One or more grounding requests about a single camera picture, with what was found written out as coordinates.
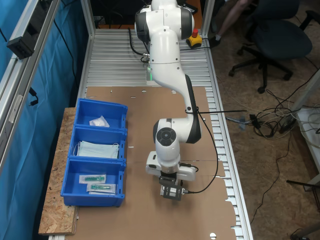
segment person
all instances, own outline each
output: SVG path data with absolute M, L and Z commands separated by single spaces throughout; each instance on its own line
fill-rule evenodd
M 238 20 L 239 16 L 244 10 L 253 2 L 253 0 L 238 0 L 233 8 L 230 10 L 226 18 L 224 19 L 222 26 L 218 33 L 210 39 L 210 47 L 214 48 L 221 42 L 221 37 L 225 32 Z

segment brown cardboard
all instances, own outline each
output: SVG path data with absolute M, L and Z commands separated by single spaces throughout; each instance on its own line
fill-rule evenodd
M 160 196 L 159 180 L 145 172 L 144 162 L 128 163 L 125 199 L 120 207 L 80 207 L 76 233 L 66 240 L 235 240 L 234 208 L 222 178 L 198 194 L 185 194 L 181 201 Z M 184 181 L 190 191 L 208 185 L 212 176 L 197 175 Z
M 208 112 L 204 87 L 194 87 L 194 97 L 200 112 Z M 145 163 L 150 151 L 155 151 L 154 124 L 163 118 L 185 118 L 185 103 L 179 93 L 164 87 L 88 87 L 87 98 L 128 106 L 126 161 Z M 212 133 L 210 114 L 202 114 Z M 201 121 L 202 138 L 196 144 L 181 143 L 182 161 L 216 161 L 216 152 L 206 126 Z

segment blue plastic bin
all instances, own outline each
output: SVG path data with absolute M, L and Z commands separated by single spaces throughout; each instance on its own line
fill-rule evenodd
M 67 206 L 119 207 L 125 199 L 124 171 L 126 164 L 119 161 L 103 161 L 68 157 L 61 188 L 61 196 Z M 87 192 L 87 184 L 79 183 L 79 175 L 106 174 L 107 184 L 117 184 L 115 195 L 98 195 Z
M 125 144 L 126 144 L 127 132 L 119 130 L 110 130 L 107 128 L 89 128 L 74 126 L 69 147 L 69 157 L 84 158 L 84 159 L 97 159 L 97 160 L 110 160 L 126 162 L 125 159 Z M 86 157 L 76 156 L 79 142 L 89 142 L 92 144 L 104 144 L 113 145 L 119 144 L 119 151 L 117 158 L 102 158 L 102 157 Z
M 127 112 L 128 107 L 122 104 L 79 98 L 74 122 L 77 126 L 90 126 L 89 121 L 103 116 L 110 125 L 108 129 L 127 131 Z

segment face mask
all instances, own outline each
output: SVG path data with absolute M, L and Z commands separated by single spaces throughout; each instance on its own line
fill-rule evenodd
M 117 159 L 119 152 L 119 144 L 113 145 L 94 144 L 87 141 L 82 141 L 75 146 L 77 149 L 77 156 L 81 157 L 94 157 L 105 159 Z

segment metal table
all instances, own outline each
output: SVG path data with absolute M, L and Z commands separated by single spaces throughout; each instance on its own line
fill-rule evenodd
M 208 0 L 203 13 L 202 27 L 199 33 L 208 37 L 214 0 Z M 148 87 L 146 79 L 147 64 L 140 61 L 130 48 L 129 32 L 123 29 L 95 29 L 91 6 L 88 0 L 81 0 L 84 17 L 89 33 L 86 55 L 82 70 L 78 98 L 85 98 L 88 87 Z M 138 52 L 145 51 L 143 43 L 131 30 L 133 47 Z M 179 42 L 180 49 L 189 48 L 185 41 Z M 203 47 L 208 47 L 204 40 Z M 222 111 L 216 73 L 208 48 L 186 50 L 180 53 L 183 71 L 192 82 L 193 87 L 205 87 L 209 110 Z M 236 238 L 253 240 L 250 221 L 244 195 L 237 171 L 235 156 L 223 113 L 210 114 L 218 158 L 223 161 L 223 177 L 228 195 L 227 201 L 233 205 L 236 215 Z M 62 240 L 64 236 L 50 236 L 49 240 Z

